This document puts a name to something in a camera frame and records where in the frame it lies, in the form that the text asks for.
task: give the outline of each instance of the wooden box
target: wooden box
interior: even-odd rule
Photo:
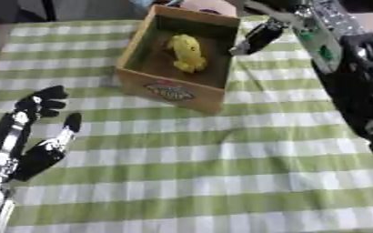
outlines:
[[[215,114],[221,109],[239,19],[155,5],[117,63],[123,91]],[[194,74],[173,66],[165,50],[173,35],[197,39],[207,67]]]

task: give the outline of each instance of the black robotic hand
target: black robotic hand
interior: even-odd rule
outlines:
[[[15,109],[3,115],[0,120],[0,151],[2,150],[5,139],[13,130],[13,125],[17,120],[27,121],[18,132],[15,145],[10,151],[10,157],[21,157],[26,141],[31,132],[31,126],[40,117],[56,117],[59,109],[65,107],[65,103],[60,100],[67,98],[67,93],[62,86],[53,86],[41,91],[34,92],[15,103]]]

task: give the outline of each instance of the green checkered tablecloth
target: green checkered tablecloth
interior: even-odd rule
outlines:
[[[246,18],[243,35],[258,23]],[[137,21],[20,25],[0,56],[0,116],[63,85],[80,111],[63,162],[18,187],[8,233],[248,233],[373,228],[373,156],[286,33],[234,58],[223,111],[125,96],[114,65]]]

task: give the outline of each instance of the yellow plush toy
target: yellow plush toy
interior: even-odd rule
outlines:
[[[178,69],[194,73],[207,66],[207,60],[201,56],[201,48],[197,40],[189,35],[174,35],[167,45],[168,49],[174,49],[177,61],[174,66]]]

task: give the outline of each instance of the checkered tablecloth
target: checkered tablecloth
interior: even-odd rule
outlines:
[[[242,22],[239,37],[258,23]],[[114,65],[137,21],[20,25],[0,55],[0,116],[63,85],[84,117],[65,160],[22,184],[8,233],[248,233],[373,228],[373,155],[289,32],[234,58],[223,111],[125,96]]]

